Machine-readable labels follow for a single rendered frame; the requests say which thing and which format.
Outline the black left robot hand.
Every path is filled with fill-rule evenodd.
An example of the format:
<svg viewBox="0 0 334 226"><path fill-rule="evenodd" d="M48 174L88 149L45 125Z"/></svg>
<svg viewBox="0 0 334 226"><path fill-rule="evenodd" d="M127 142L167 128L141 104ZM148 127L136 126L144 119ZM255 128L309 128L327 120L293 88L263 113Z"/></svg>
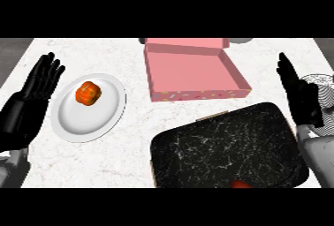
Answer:
<svg viewBox="0 0 334 226"><path fill-rule="evenodd" d="M0 109L0 153L23 149L36 139L64 71L65 66L55 54L43 55L23 89L12 94Z"/></svg>

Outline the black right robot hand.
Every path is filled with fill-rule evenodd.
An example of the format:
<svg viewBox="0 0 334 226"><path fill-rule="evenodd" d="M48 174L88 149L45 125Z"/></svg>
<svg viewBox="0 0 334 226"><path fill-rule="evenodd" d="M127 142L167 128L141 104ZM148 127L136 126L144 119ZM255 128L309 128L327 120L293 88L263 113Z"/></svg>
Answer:
<svg viewBox="0 0 334 226"><path fill-rule="evenodd" d="M281 77L291 117L297 125L324 126L318 103L318 85L297 77L296 68L284 53L280 54L277 72Z"/></svg>

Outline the orange bell pepper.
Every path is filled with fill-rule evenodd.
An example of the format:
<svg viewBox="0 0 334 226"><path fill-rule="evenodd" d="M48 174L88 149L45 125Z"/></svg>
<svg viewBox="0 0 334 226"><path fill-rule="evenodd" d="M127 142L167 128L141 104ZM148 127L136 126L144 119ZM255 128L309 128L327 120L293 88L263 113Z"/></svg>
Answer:
<svg viewBox="0 0 334 226"><path fill-rule="evenodd" d="M76 91L76 101L79 101L85 106L92 106L101 95L101 87L92 81L86 81Z"/></svg>

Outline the black marble tray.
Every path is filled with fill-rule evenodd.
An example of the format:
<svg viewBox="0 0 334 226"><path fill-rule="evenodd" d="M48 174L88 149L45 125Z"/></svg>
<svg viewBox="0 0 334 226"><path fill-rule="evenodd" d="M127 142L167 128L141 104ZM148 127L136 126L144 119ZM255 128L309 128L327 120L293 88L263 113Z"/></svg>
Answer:
<svg viewBox="0 0 334 226"><path fill-rule="evenodd" d="M263 102L161 132L151 141L160 188L294 188L309 178L278 106Z"/></svg>

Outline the white oval plate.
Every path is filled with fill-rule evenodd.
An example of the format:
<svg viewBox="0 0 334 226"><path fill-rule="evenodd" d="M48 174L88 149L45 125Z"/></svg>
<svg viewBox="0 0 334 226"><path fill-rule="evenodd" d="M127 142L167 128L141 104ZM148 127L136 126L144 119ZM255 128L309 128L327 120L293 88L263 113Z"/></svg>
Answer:
<svg viewBox="0 0 334 226"><path fill-rule="evenodd" d="M76 101L76 91L92 81L102 95L92 106ZM61 139L85 143L101 138L116 127L127 106L126 88L119 79L105 73L82 76L59 92L51 111L52 129Z"/></svg>

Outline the pink open cardboard box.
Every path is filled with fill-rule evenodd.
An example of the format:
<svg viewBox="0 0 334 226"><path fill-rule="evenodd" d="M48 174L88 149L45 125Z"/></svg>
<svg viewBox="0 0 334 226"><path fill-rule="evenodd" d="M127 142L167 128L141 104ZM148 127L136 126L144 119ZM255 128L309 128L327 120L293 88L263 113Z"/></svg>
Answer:
<svg viewBox="0 0 334 226"><path fill-rule="evenodd" d="M225 49L229 38L147 38L154 102L244 98L252 86Z"/></svg>

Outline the red round vegetable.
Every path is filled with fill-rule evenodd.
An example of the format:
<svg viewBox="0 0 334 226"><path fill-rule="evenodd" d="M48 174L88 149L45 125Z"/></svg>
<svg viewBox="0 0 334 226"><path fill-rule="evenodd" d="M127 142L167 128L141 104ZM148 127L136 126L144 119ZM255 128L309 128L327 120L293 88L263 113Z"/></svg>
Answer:
<svg viewBox="0 0 334 226"><path fill-rule="evenodd" d="M241 180L234 180L232 184L231 184L232 188L252 188L252 185L247 184L244 181Z"/></svg>

